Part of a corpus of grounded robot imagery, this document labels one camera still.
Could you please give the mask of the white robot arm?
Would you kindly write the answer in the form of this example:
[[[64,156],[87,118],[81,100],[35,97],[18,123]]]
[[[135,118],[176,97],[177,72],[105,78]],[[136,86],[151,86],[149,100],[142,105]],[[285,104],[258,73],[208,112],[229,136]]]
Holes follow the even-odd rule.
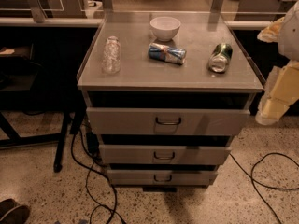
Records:
[[[283,18],[261,30],[257,38],[277,42],[278,53],[289,59],[285,66],[270,72],[255,116],[258,123],[272,125],[299,100],[299,1]]]

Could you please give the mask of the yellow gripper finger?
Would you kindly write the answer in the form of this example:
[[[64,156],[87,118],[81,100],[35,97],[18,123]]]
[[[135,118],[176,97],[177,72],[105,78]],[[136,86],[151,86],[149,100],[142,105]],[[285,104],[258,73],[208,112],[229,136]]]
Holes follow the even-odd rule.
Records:
[[[291,102],[286,84],[286,69],[275,66],[266,80],[264,95],[258,105],[255,120],[259,124],[272,125],[289,109]]]
[[[269,26],[262,29],[261,32],[258,33],[257,38],[260,41],[266,43],[272,43],[272,42],[277,43],[280,34],[280,29],[282,27],[283,22],[284,22],[284,17],[281,17],[278,20],[271,22]]]

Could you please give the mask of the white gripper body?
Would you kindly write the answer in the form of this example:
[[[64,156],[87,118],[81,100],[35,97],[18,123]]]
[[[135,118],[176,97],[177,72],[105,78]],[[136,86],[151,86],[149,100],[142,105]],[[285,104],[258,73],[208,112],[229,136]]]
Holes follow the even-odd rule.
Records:
[[[290,60],[278,75],[274,96],[287,105],[299,99],[299,62]]]

